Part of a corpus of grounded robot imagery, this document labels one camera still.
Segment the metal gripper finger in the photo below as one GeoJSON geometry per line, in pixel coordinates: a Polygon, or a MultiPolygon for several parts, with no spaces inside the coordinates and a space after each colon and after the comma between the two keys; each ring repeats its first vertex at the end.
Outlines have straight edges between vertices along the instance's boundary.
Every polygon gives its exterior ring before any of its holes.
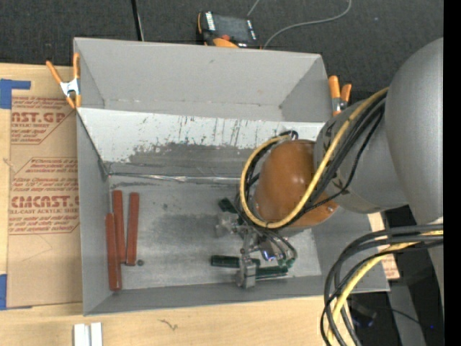
{"type": "Polygon", "coordinates": [[[239,288],[249,289],[256,285],[256,273],[259,269],[257,259],[250,257],[240,258],[239,267],[236,273],[236,284],[239,288]]]}
{"type": "Polygon", "coordinates": [[[238,219],[237,213],[219,213],[215,225],[215,235],[224,237],[229,234],[237,234],[239,230],[238,219]]]}

